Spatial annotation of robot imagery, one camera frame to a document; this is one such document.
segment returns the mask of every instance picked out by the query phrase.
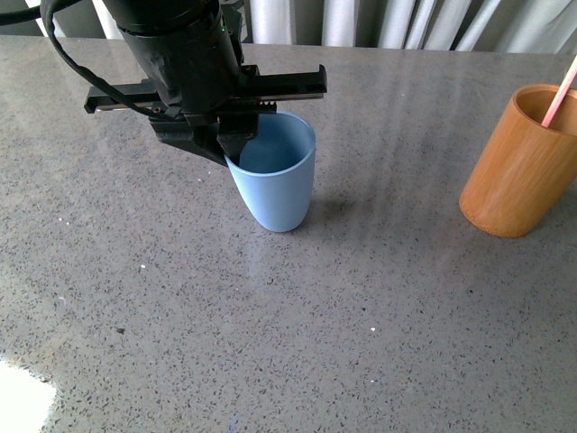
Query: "bamboo cup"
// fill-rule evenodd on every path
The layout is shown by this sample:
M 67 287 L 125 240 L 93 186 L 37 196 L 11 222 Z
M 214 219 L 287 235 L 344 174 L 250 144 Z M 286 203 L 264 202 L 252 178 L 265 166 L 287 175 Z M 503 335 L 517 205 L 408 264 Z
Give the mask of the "bamboo cup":
M 577 177 L 577 90 L 548 128 L 540 125 L 558 88 L 520 88 L 505 108 L 459 200 L 480 230 L 526 235 Z

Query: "black cable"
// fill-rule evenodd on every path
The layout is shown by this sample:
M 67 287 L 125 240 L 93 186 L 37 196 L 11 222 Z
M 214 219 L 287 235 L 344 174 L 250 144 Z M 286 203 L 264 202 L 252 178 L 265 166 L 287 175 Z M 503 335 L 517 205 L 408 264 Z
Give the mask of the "black cable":
M 133 101 L 130 100 L 124 93 L 120 92 L 114 86 L 108 84 L 103 78 L 100 78 L 90 69 L 85 68 L 84 66 L 78 65 L 62 48 L 60 42 L 56 39 L 56 35 L 54 34 L 56 27 L 54 26 L 54 14 L 61 10 L 64 4 L 70 2 L 77 2 L 79 0 L 41 0 L 40 4 L 40 11 L 42 22 L 44 23 L 44 27 L 46 28 L 46 33 L 48 34 L 48 38 L 54 45 L 56 52 L 61 56 L 68 65 L 73 68 L 83 79 L 88 81 L 94 87 L 99 88 L 103 92 L 105 92 L 108 96 L 114 99 L 119 104 L 127 106 L 132 110 L 140 113 L 141 115 L 147 115 L 148 117 L 154 117 L 160 120 L 174 120 L 172 117 L 164 115 L 162 113 L 154 113 L 152 110 L 148 108 L 143 108 L 137 106 Z
M 65 7 L 72 6 L 73 4 L 78 3 L 81 0 L 68 0 L 65 4 L 59 6 L 58 11 L 61 11 Z M 10 24 L 19 24 L 19 23 L 26 23 L 27 21 L 33 21 L 39 19 L 40 16 L 40 7 L 31 7 L 29 9 L 23 9 L 22 11 L 16 12 L 8 12 L 5 14 L 0 14 L 0 25 L 10 25 Z

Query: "light blue cup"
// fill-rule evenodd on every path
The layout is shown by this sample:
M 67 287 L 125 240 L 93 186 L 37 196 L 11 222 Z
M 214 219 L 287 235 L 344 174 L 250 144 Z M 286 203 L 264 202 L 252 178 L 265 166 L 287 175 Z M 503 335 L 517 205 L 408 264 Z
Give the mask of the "light blue cup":
M 261 115 L 259 134 L 228 158 L 236 187 L 261 225 L 272 232 L 296 228 L 308 211 L 315 177 L 315 131 L 297 115 Z

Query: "white curtain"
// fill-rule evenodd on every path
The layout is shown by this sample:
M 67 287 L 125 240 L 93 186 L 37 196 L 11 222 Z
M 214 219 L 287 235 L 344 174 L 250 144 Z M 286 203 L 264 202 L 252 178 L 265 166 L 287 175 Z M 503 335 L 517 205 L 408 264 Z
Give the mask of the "white curtain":
M 2 0 L 0 13 L 39 2 Z M 577 54 L 577 0 L 244 2 L 254 43 Z M 56 23 L 60 36 L 121 38 L 102 0 L 71 6 Z

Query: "cup rim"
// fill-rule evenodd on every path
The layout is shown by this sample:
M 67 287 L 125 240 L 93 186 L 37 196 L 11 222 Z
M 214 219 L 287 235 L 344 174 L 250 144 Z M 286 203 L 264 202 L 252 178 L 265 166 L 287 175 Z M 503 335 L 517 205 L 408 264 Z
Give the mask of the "cup rim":
M 575 138 L 577 137 L 577 135 L 575 134 L 568 134 L 568 133 L 564 133 L 561 131 L 557 131 L 556 129 L 551 129 L 548 127 L 544 127 L 542 126 L 539 122 L 537 122 L 535 119 L 532 119 L 531 117 L 529 117 L 528 115 L 525 114 L 525 112 L 523 110 L 521 110 L 521 107 L 519 107 L 517 99 L 518 97 L 520 97 L 521 95 L 526 95 L 529 93 L 534 93 L 536 91 L 539 90 L 551 90 L 553 91 L 553 93 L 556 93 L 557 90 L 559 89 L 559 85 L 558 84 L 547 84 L 547 83 L 537 83 L 537 84 L 529 84 L 527 86 L 523 86 L 522 88 L 518 88 L 515 93 L 513 94 L 513 97 L 511 98 L 513 101 L 513 104 L 515 104 L 515 108 L 517 109 L 517 112 L 519 114 L 521 114 L 523 117 L 525 117 L 529 122 L 531 122 L 532 124 L 538 126 L 539 128 L 542 128 L 544 130 L 546 130 L 548 133 L 551 134 L 559 134 L 565 137 L 572 137 Z M 575 99 L 577 99 L 577 89 L 575 88 L 570 88 L 567 91 L 567 95 L 565 97 L 574 97 Z
M 234 167 L 235 170 L 241 172 L 242 174 L 246 174 L 247 176 L 253 176 L 254 178 L 270 178 L 273 176 L 279 176 L 281 174 L 287 173 L 289 171 L 293 171 L 296 168 L 300 167 L 302 164 L 304 164 L 306 161 L 308 161 L 308 159 L 311 156 L 311 153 L 315 152 L 316 149 L 316 134 L 315 134 L 315 129 L 310 125 L 309 122 L 307 122 L 305 119 L 303 119 L 302 117 L 300 117 L 299 115 L 296 115 L 294 113 L 290 113 L 289 111 L 277 111 L 277 113 L 275 113 L 275 115 L 287 115 L 290 117 L 294 117 L 297 120 L 299 120 L 300 122 L 302 122 L 303 124 L 305 124 L 305 126 L 308 128 L 308 130 L 310 130 L 310 132 L 313 135 L 313 146 L 311 147 L 310 151 L 307 152 L 307 154 L 295 165 L 288 167 L 285 170 L 281 170 L 281 171 L 274 171 L 272 173 L 255 173 L 253 171 L 247 171 L 245 169 L 241 169 L 238 165 L 236 165 L 234 162 L 232 162 L 228 156 L 224 156 L 224 159 L 226 160 L 226 163 L 228 164 L 229 169 L 232 167 Z

